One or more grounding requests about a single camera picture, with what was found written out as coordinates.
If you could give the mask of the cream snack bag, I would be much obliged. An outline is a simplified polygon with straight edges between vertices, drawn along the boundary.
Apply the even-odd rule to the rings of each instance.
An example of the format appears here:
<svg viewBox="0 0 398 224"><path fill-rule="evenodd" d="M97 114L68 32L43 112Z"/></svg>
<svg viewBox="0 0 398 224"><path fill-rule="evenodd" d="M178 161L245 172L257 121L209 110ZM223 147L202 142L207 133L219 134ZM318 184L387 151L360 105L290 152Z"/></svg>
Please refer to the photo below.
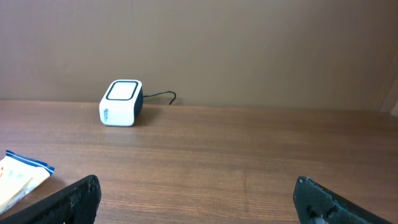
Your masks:
<svg viewBox="0 0 398 224"><path fill-rule="evenodd" d="M1 214L53 175L55 168L6 150L1 159Z"/></svg>

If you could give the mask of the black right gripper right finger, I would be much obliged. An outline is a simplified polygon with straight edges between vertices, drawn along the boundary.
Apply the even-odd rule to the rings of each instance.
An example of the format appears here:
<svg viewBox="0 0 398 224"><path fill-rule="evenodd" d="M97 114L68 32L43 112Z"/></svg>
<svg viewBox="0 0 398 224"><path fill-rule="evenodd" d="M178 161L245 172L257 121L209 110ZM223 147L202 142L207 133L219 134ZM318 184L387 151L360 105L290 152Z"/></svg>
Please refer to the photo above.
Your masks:
<svg viewBox="0 0 398 224"><path fill-rule="evenodd" d="M304 176L297 179L293 201L301 224L391 224Z"/></svg>

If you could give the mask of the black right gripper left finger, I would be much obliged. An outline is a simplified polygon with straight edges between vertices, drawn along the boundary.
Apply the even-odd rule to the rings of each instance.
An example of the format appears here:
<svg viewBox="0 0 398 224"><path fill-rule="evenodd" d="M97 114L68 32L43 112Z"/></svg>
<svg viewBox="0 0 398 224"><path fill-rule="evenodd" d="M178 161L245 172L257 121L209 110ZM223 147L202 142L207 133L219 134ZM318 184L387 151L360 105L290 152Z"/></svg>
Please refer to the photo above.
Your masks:
<svg viewBox="0 0 398 224"><path fill-rule="evenodd" d="M2 219L1 224L94 224L100 200L100 182L88 175Z"/></svg>

